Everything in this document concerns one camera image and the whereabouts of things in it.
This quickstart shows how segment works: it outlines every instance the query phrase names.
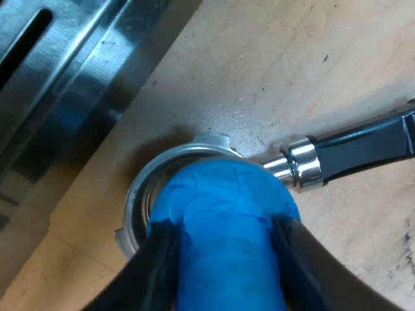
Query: black handle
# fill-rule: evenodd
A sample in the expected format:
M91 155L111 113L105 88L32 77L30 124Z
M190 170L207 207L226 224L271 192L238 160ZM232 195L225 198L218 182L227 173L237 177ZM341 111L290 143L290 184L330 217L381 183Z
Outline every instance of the black handle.
M301 222L275 216L272 225L281 285L293 310L402 311L350 273Z
M178 234L169 221L150 236L115 279L83 311L167 311L176 300Z
M325 183L415 156L415 99L386 115L313 139Z

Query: wooden surface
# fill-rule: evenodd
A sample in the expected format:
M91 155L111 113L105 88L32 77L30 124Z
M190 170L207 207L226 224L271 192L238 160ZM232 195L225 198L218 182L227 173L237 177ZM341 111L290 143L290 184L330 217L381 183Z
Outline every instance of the wooden surface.
M77 310L93 298L126 262L113 231L129 184L154 155L194 133L228 133L253 156L290 134L321 133L415 97L414 12L410 0L204 0L58 204L0 309ZM414 164L293 194L323 245L408 310Z

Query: blue tape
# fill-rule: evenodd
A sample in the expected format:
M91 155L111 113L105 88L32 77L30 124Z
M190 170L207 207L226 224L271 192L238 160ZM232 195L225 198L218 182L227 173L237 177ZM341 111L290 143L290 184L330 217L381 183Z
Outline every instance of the blue tape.
M300 219L288 190L259 165L212 159L179 171L150 216L180 228L176 309L285 310L272 216Z

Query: portafilter basket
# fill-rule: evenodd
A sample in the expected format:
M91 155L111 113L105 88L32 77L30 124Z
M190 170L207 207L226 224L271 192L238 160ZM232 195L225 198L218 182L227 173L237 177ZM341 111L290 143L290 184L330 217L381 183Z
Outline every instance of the portafilter basket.
M128 258L136 253L146 237L148 219L163 186L184 166L214 156L241 157L231 149L229 136L201 134L190 143L164 151L143 167L126 195L124 227L115 232Z

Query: stainless steel panel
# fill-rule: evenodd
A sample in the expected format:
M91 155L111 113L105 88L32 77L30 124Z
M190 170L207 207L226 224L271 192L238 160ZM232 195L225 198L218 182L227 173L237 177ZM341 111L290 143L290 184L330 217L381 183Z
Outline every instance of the stainless steel panel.
M16 266L0 277L0 295L46 232L50 211L199 3L0 2L0 20L15 19L8 23L13 29L0 24L0 36L7 34L1 53L36 10L48 7L53 13L49 28L0 89L0 194L15 203L0 230L0 263L13 260ZM3 238L14 236L11 227L29 236L18 254Z

